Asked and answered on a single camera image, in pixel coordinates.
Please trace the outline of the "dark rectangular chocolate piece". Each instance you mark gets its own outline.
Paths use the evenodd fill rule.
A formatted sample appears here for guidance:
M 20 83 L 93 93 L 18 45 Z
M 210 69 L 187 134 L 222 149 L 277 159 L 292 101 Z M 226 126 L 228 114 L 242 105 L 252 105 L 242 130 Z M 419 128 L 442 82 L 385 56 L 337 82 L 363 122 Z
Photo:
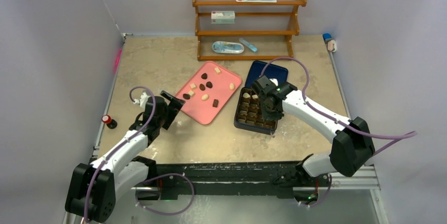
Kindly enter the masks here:
M 213 100 L 213 103 L 212 103 L 212 106 L 213 106 L 214 108 L 217 108 L 217 107 L 219 106 L 219 100 L 214 99 L 214 100 Z

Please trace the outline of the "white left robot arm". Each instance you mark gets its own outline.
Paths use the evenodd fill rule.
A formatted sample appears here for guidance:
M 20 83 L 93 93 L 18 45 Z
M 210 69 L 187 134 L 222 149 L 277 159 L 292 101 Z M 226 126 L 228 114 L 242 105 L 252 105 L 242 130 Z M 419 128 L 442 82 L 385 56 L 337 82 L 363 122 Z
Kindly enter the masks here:
M 145 187 L 157 181 L 155 161 L 139 156 L 167 130 L 185 100 L 165 91 L 154 95 L 142 87 L 139 98 L 130 99 L 140 106 L 140 113 L 123 138 L 105 155 L 95 161 L 78 164 L 72 173 L 65 201 L 65 211 L 83 217 L 85 222 L 104 223 L 115 203 L 126 191 L 141 183 Z

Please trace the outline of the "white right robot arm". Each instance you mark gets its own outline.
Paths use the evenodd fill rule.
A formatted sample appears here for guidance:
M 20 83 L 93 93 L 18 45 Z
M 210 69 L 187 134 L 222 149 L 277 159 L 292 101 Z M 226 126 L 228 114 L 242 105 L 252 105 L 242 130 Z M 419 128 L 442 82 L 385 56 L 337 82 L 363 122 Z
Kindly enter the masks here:
M 296 86 L 283 82 L 276 85 L 266 76 L 256 79 L 251 89 L 260 100 L 265 121 L 278 121 L 288 113 L 305 122 L 332 145 L 328 153 L 312 154 L 296 167 L 297 181 L 307 186 L 322 174 L 338 172 L 346 177 L 356 171 L 375 153 L 365 120 L 333 113 L 303 95 Z

